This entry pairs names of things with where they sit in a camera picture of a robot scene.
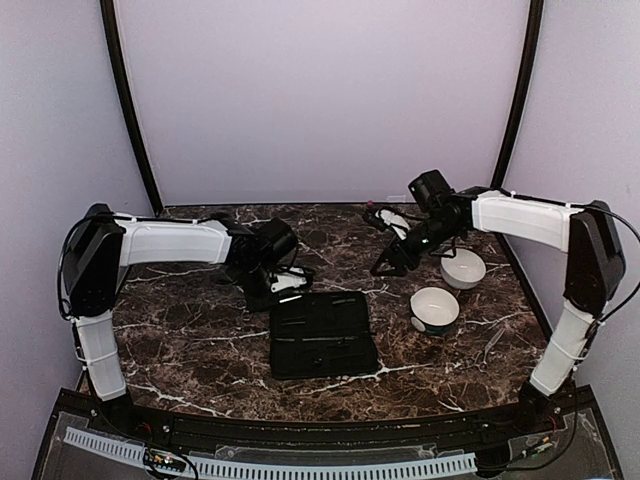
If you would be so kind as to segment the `black zippered tool case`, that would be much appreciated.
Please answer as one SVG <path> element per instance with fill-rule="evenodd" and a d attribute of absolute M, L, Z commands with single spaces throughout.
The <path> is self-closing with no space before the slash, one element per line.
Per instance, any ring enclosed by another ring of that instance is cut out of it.
<path fill-rule="evenodd" d="M 278 304 L 270 311 L 271 376 L 277 380 L 299 380 L 375 372 L 378 351 L 365 295 L 358 291 L 302 295 L 301 299 Z M 332 299 L 341 297 L 352 297 L 357 302 L 332 305 Z M 299 371 L 296 360 L 309 351 L 345 355 L 349 365 L 341 371 Z"/>

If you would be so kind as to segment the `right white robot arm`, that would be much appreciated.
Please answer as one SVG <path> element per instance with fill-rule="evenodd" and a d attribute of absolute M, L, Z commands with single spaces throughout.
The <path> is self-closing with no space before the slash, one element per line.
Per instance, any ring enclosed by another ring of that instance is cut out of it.
<path fill-rule="evenodd" d="M 394 239 L 371 269 L 375 276 L 401 277 L 469 231 L 510 235 L 555 248 L 567 256 L 563 310 L 528 385 L 544 397 L 554 395 L 586 358 L 608 304 L 626 273 L 616 229 L 619 218 L 601 201 L 571 204 L 506 193 L 485 187 L 431 192 L 422 218 L 407 227 L 392 208 L 367 206 L 364 220 Z"/>

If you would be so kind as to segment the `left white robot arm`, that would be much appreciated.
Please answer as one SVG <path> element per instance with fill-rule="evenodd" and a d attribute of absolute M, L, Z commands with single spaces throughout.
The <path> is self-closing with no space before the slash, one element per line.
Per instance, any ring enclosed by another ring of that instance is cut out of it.
<path fill-rule="evenodd" d="M 141 427 L 140 412 L 121 397 L 127 386 L 113 330 L 113 311 L 129 269 L 152 263 L 221 265 L 240 286 L 247 308 L 265 311 L 281 293 L 311 286 L 314 273 L 282 261 L 299 241 L 279 218 L 257 227 L 226 214 L 204 219 L 146 218 L 92 205 L 68 232 L 59 257 L 60 316 L 71 323 L 77 358 L 103 405 L 101 417 L 120 436 Z"/>

